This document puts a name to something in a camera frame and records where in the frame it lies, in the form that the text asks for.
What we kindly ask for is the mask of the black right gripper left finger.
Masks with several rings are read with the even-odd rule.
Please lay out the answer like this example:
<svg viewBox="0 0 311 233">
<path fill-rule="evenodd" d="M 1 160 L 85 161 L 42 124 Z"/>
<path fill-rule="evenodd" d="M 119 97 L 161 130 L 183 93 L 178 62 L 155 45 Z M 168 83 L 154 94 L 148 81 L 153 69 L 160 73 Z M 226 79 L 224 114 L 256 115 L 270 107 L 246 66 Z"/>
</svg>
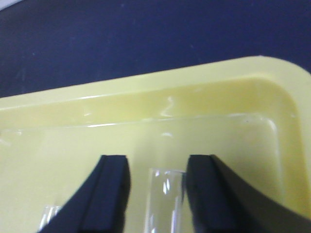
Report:
<svg viewBox="0 0 311 233">
<path fill-rule="evenodd" d="M 127 157 L 103 155 L 43 233 L 122 233 L 131 176 Z"/>
</svg>

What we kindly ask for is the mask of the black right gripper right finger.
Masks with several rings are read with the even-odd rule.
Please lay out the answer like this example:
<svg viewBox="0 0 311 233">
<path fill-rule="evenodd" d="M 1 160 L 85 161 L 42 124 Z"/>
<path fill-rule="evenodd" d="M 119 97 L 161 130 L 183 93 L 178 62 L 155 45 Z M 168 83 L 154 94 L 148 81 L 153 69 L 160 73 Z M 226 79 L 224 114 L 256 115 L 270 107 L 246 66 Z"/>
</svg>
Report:
<svg viewBox="0 0 311 233">
<path fill-rule="evenodd" d="M 273 201 L 216 155 L 191 155 L 186 190 L 196 233 L 309 233 L 310 219 Z"/>
</svg>

